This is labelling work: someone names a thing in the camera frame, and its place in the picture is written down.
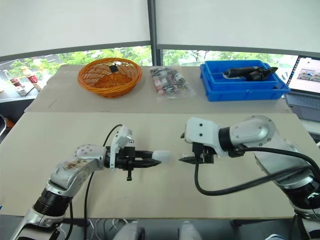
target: blue plastic tray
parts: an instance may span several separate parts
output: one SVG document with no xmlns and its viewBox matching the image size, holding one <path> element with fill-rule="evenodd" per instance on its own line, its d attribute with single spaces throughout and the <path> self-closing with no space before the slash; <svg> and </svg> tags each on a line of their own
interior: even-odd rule
<svg viewBox="0 0 320 240">
<path fill-rule="evenodd" d="M 206 61 L 204 71 L 208 72 L 209 80 L 213 83 L 212 89 L 215 91 L 226 90 L 249 90 L 249 89 L 273 89 L 278 83 L 277 75 L 271 74 L 265 81 L 246 81 L 245 78 L 225 78 L 223 74 L 230 68 L 244 67 L 264 67 L 270 68 L 260 60 L 228 60 L 228 61 Z"/>
<path fill-rule="evenodd" d="M 242 90 L 213 90 L 205 65 L 200 66 L 201 79 L 205 88 L 205 94 L 210 102 L 241 101 L 241 100 L 269 100 L 279 99 L 283 94 L 290 92 L 290 88 L 277 76 L 277 84 L 274 89 L 242 89 Z"/>
</svg>

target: woven basket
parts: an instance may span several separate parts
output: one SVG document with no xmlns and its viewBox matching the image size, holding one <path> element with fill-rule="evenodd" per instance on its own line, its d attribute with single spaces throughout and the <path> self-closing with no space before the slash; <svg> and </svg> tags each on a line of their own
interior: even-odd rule
<svg viewBox="0 0 320 240">
<path fill-rule="evenodd" d="M 107 57 L 84 66 L 78 83 L 99 96 L 114 99 L 129 93 L 141 76 L 141 68 L 133 61 Z"/>
</svg>

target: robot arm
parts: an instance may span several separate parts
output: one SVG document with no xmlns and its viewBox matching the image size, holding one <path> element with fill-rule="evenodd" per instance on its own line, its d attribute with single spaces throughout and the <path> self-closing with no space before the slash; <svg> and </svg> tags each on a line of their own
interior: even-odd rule
<svg viewBox="0 0 320 240">
<path fill-rule="evenodd" d="M 88 176 L 104 168 L 128 171 L 131 181 L 134 168 L 149 168 L 170 156 L 167 151 L 141 151 L 133 146 L 132 131 L 122 126 L 111 146 L 85 144 L 79 146 L 73 157 L 60 162 L 52 172 L 41 196 L 28 210 L 11 240 L 55 240 L 59 232 L 56 228 L 65 217 L 73 197 L 78 193 Z"/>
<path fill-rule="evenodd" d="M 191 164 L 213 163 L 213 155 L 239 157 L 241 149 L 263 147 L 299 152 L 290 142 L 283 139 L 274 124 L 266 116 L 252 116 L 230 127 L 222 127 L 214 122 L 192 117 L 182 135 L 187 143 L 192 143 L 193 157 L 180 159 Z M 271 152 L 254 151 L 257 164 L 267 174 L 296 166 L 309 166 L 304 159 Z M 320 237 L 320 179 L 309 169 L 288 173 L 274 179 L 274 183 L 288 196 L 290 204 L 298 214 L 304 235 L 308 238 Z"/>
</svg>

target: plastic bag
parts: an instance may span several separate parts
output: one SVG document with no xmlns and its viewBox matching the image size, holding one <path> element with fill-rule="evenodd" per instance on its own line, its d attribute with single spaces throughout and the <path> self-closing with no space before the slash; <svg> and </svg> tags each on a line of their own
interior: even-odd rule
<svg viewBox="0 0 320 240">
<path fill-rule="evenodd" d="M 151 67 L 150 73 L 159 101 L 196 95 L 195 90 L 176 68 L 154 66 Z"/>
</svg>

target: beige tabletop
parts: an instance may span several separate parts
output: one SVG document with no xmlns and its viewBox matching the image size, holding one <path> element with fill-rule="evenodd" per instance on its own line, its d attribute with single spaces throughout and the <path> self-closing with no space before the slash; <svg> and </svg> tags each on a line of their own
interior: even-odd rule
<svg viewBox="0 0 320 240">
<path fill-rule="evenodd" d="M 319 149 L 294 114 L 265 113 L 282 137 L 318 164 Z M 178 161 L 192 145 L 180 139 L 191 116 L 228 126 L 248 114 L 143 114 L 27 112 L 0 144 L 0 214 L 24 215 L 41 194 L 54 167 L 82 144 L 101 145 L 119 123 L 133 131 L 139 150 L 170 150 L 169 163 L 126 172 L 98 171 L 90 187 L 88 216 L 92 218 L 289 218 L 294 215 L 285 194 L 265 183 L 224 196 L 200 194 L 194 165 Z M 228 188 L 264 176 L 254 155 L 222 157 L 200 166 L 199 182 L 207 190 Z M 85 187 L 73 199 L 74 216 L 83 217 Z"/>
<path fill-rule="evenodd" d="M 77 82 L 82 66 L 63 65 L 39 92 L 26 112 L 78 113 L 291 113 L 283 99 L 209 102 L 197 66 L 181 67 L 182 74 L 197 95 L 183 99 L 157 101 L 150 67 L 143 66 L 142 78 L 127 95 L 116 99 L 100 97 Z"/>
</svg>

